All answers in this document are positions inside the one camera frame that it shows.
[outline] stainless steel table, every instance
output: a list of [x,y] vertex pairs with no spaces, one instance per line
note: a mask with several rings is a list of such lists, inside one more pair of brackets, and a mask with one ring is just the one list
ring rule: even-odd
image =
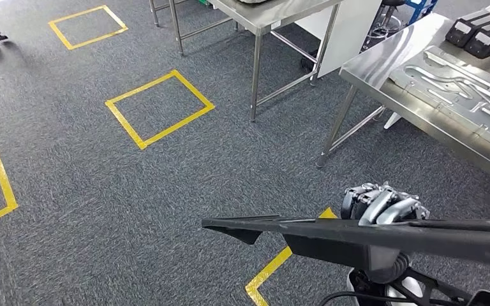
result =
[[[453,21],[431,14],[393,35],[373,48],[346,62],[340,75],[352,86],[338,105],[338,114],[316,165],[322,167],[327,155],[386,108],[400,114],[422,131],[444,143],[458,154],[490,173],[490,143],[473,131],[447,117],[426,102],[412,96],[388,79],[390,72],[430,45],[437,46],[462,61],[490,73],[490,57],[480,60],[444,41]],[[352,104],[357,89],[383,106],[358,123],[340,138],[336,136]]]
[[[172,18],[174,21],[175,29],[175,40],[177,41],[177,46],[180,54],[183,54],[182,41],[184,39],[200,34],[208,29],[216,27],[220,24],[224,24],[225,22],[231,20],[234,20],[236,22],[236,26],[234,27],[235,30],[237,30],[237,24],[240,24],[246,30],[255,35],[253,86],[250,104],[250,120],[254,122],[256,119],[256,107],[258,105],[261,105],[262,103],[272,99],[273,97],[287,91],[288,89],[309,78],[311,79],[311,82],[314,82],[316,80],[318,72],[320,71],[320,65],[322,64],[322,60],[325,55],[328,40],[333,30],[333,25],[337,16],[339,3],[342,1],[343,0],[268,0],[260,4],[246,4],[238,0],[209,0],[209,2],[213,4],[213,6],[217,7],[223,13],[228,15],[228,18],[212,23],[185,35],[182,35],[179,30],[179,21],[177,19],[177,13],[175,10],[175,5],[183,1],[176,2],[175,0],[169,0],[169,7],[172,11]],[[158,25],[156,11],[167,6],[155,7],[153,0],[150,0],[150,5],[151,11],[153,11],[154,13],[155,24]],[[292,22],[298,21],[304,17],[310,16],[331,6],[333,7],[333,10],[328,21],[324,39],[320,43],[320,47],[318,49],[318,54],[316,57],[309,55],[305,50],[302,50],[290,40],[286,39],[284,36],[274,31],[279,27],[291,24]],[[271,33],[277,39],[281,40],[283,43],[287,44],[303,56],[307,57],[309,60],[313,61],[315,67],[313,68],[313,71],[311,73],[308,73],[307,75],[304,75],[297,80],[281,87],[280,89],[272,92],[262,99],[258,99],[258,75],[260,72],[260,51],[262,48],[262,36],[267,33]]]

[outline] table top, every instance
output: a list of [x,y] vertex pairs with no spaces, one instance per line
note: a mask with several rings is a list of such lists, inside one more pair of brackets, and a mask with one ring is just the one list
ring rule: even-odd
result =
[[258,4],[239,0],[209,0],[214,7],[232,17],[254,35],[263,35],[271,29],[322,11],[343,0],[268,0]]
[[431,45],[490,73],[490,57],[478,59],[444,41],[453,23],[441,15],[430,14],[346,62],[340,73],[372,98],[490,173],[488,141],[388,79],[392,70]]

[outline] black cable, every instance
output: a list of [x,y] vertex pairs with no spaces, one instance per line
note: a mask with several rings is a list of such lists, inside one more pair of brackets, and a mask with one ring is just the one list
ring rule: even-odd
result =
[[[353,291],[340,291],[340,292],[335,292],[335,293],[332,293],[332,294],[326,296],[318,304],[318,306],[325,306],[329,301],[333,300],[334,298],[340,298],[342,296],[355,296],[357,298],[365,298],[365,299],[369,299],[369,300],[377,300],[377,301],[382,301],[382,302],[414,303],[414,301],[409,299],[409,298],[392,298],[389,296],[368,295],[365,293],[358,293],[358,292],[353,292]],[[458,306],[459,305],[457,303],[445,301],[445,300],[431,299],[431,300],[429,300],[429,302],[432,305],[442,305],[442,306]]]

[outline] gray carpet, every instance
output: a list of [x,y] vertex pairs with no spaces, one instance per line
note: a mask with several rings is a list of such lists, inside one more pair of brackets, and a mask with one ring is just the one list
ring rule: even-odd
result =
[[[487,3],[440,1],[437,12]],[[47,24],[103,4],[128,31],[70,51]],[[184,32],[221,17],[194,1],[179,15]],[[97,16],[58,25],[74,43],[115,31]],[[419,194],[434,217],[490,218],[490,176],[404,121],[390,131],[371,124],[317,170],[344,80],[302,84],[250,124],[253,37],[226,24],[186,41],[180,57],[168,11],[160,22],[154,29],[147,1],[0,2],[11,38],[0,48],[0,155],[19,204],[0,218],[0,305],[253,305],[244,287],[283,239],[244,245],[200,229],[201,218],[337,211],[344,188],[362,182]],[[283,32],[308,49],[318,43],[297,27]],[[299,54],[271,37],[264,48],[260,94],[302,74]],[[139,150],[104,102],[172,69],[216,108]],[[347,127],[378,107],[356,101]],[[117,105],[142,137],[199,106],[171,82]],[[490,266],[422,254],[415,266],[490,289]],[[346,271],[293,256],[259,290],[269,305],[314,305],[345,288]]]

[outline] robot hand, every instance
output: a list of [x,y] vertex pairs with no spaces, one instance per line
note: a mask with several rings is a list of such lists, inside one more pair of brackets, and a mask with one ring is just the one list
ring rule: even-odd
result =
[[429,215],[418,196],[397,191],[387,182],[381,186],[365,183],[347,189],[341,207],[342,219],[358,219],[359,225],[363,226],[423,220],[428,219]]

